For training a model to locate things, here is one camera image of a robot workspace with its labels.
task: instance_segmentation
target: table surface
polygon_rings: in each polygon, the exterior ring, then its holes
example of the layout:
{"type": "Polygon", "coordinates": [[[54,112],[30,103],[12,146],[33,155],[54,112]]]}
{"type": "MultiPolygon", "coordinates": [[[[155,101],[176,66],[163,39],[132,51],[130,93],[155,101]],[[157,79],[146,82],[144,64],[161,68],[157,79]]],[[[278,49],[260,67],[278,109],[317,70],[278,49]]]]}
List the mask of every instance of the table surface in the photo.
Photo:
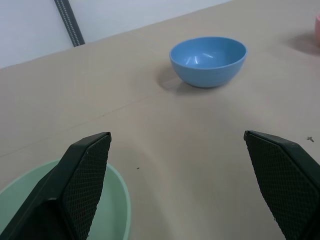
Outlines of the table surface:
{"type": "Polygon", "coordinates": [[[109,162],[132,200],[131,239],[283,240],[243,134],[278,135],[319,159],[317,7],[234,0],[0,69],[0,189],[110,131],[109,162]],[[243,69],[219,88],[183,84],[170,49],[212,35],[245,43],[243,69]]]}

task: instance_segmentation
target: light green bowl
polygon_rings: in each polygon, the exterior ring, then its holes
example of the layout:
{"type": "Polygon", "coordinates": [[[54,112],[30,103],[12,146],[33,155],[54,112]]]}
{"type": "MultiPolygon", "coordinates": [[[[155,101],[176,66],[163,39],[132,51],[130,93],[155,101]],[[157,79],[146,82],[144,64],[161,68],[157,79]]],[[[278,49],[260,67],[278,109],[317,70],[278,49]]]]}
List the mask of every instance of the light green bowl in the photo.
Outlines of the light green bowl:
{"type": "MultiPolygon", "coordinates": [[[[21,207],[37,182],[59,160],[39,166],[10,183],[0,192],[0,233],[21,207]]],[[[107,164],[103,190],[87,240],[128,240],[131,225],[131,202],[125,181],[107,164]]]]}

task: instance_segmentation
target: green bowl rim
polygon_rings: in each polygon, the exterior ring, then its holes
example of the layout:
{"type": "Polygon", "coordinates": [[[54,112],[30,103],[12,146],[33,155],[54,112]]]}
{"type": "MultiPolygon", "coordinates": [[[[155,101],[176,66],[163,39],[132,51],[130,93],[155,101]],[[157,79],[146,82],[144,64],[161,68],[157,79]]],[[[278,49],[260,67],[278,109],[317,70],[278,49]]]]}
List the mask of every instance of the green bowl rim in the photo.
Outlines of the green bowl rim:
{"type": "MultiPolygon", "coordinates": [[[[5,186],[1,191],[0,191],[0,195],[7,190],[8,188],[10,188],[13,184],[15,184],[15,182],[19,181],[20,179],[22,179],[24,176],[28,175],[29,173],[31,173],[32,171],[35,171],[41,167],[44,167],[46,165],[52,164],[54,162],[58,162],[60,161],[61,158],[58,158],[57,160],[53,160],[53,161],[49,161],[47,163],[44,163],[40,166],[37,166],[29,171],[27,171],[26,173],[24,173],[23,175],[17,177],[16,179],[14,179],[12,182],[10,182],[7,186],[5,186]]],[[[116,168],[114,166],[112,166],[110,163],[107,164],[106,166],[107,168],[109,168],[111,171],[113,171],[113,173],[115,173],[115,175],[118,177],[118,179],[120,180],[123,190],[124,190],[124,194],[125,194],[125,198],[126,198],[126,225],[125,225],[125,231],[124,231],[124,235],[123,235],[123,240],[128,240],[129,238],[129,233],[130,233],[130,227],[131,227],[131,201],[130,201],[130,194],[128,191],[128,187],[126,185],[125,180],[123,179],[123,177],[120,175],[120,173],[116,170],[116,168]]]]}

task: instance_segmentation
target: white wall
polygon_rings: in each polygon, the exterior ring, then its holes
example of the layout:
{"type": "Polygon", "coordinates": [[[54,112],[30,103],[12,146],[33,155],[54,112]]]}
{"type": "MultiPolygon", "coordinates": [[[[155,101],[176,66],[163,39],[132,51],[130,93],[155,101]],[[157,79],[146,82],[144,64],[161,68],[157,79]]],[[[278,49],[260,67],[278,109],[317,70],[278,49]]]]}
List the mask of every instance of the white wall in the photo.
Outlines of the white wall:
{"type": "MultiPolygon", "coordinates": [[[[69,0],[86,43],[228,0],[69,0]]],[[[54,0],[0,0],[0,68],[72,48],[54,0]]]]}
{"type": "Polygon", "coordinates": [[[72,47],[53,0],[0,0],[0,68],[72,47]]]}
{"type": "Polygon", "coordinates": [[[228,1],[69,0],[86,43],[228,1]]]}

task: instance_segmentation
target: bowl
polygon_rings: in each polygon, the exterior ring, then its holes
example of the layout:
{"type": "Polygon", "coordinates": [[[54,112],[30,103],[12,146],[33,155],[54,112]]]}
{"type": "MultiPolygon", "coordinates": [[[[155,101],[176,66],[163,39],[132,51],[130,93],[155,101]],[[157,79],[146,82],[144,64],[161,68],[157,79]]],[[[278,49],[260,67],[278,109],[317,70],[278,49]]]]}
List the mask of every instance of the bowl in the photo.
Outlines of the bowl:
{"type": "MultiPolygon", "coordinates": [[[[8,225],[37,182],[58,160],[39,166],[14,180],[0,192],[0,233],[8,225]]],[[[107,164],[100,201],[87,240],[128,240],[131,225],[131,202],[125,181],[107,164]]]]}
{"type": "Polygon", "coordinates": [[[320,44],[320,14],[315,18],[315,38],[318,44],[320,44]]]}
{"type": "Polygon", "coordinates": [[[200,88],[229,82],[241,69],[246,56],[245,45],[220,36],[189,39],[170,52],[176,74],[185,83],[200,88]]]}

